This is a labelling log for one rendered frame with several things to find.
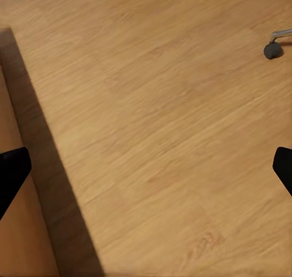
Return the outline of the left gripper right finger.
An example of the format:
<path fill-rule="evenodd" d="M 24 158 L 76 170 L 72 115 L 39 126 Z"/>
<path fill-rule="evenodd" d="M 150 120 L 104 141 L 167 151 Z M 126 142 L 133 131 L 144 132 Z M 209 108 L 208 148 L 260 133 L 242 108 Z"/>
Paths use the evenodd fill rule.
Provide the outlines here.
<path fill-rule="evenodd" d="M 273 169 L 292 196 L 292 149 L 277 148 Z"/>

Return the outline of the swivel chair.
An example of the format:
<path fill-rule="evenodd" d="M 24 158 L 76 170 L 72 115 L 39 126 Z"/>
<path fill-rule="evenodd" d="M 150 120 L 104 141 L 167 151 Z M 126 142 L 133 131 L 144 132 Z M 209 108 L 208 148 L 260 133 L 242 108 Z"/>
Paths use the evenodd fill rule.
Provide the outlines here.
<path fill-rule="evenodd" d="M 264 54 L 267 58 L 272 58 L 275 55 L 279 55 L 282 52 L 280 44 L 275 42 L 277 38 L 292 36 L 292 29 L 281 30 L 271 35 L 270 44 L 266 45 Z"/>

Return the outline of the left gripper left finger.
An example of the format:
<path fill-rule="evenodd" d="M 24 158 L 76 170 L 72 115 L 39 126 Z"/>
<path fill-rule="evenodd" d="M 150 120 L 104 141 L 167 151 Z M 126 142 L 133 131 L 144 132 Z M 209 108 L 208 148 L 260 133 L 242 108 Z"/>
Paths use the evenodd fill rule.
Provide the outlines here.
<path fill-rule="evenodd" d="M 26 147 L 0 154 L 0 220 L 32 170 Z"/>

